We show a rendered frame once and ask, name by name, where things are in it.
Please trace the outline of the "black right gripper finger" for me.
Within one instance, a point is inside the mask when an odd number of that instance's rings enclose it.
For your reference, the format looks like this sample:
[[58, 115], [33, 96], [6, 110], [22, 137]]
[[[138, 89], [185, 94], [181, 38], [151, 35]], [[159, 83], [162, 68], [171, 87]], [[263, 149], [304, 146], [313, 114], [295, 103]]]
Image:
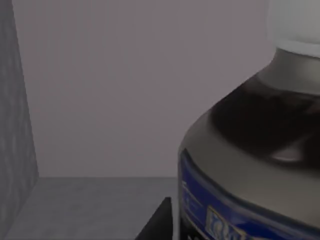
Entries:
[[172, 199], [165, 197], [135, 240], [172, 240]]

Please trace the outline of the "grey bottle with blue label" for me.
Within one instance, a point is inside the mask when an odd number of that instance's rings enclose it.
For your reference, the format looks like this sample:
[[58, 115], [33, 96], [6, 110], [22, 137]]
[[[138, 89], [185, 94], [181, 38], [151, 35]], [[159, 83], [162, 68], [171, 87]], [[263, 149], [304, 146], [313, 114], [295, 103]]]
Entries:
[[270, 0], [272, 61], [179, 147], [178, 240], [320, 240], [320, 0]]

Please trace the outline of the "grey cabinet with dark inside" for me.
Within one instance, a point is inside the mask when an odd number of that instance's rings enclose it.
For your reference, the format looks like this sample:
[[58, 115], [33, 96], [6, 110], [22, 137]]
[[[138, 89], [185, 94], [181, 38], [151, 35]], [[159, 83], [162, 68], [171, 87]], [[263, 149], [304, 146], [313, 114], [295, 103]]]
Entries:
[[269, 0], [12, 0], [39, 177], [5, 240], [134, 240], [205, 110], [266, 64]]

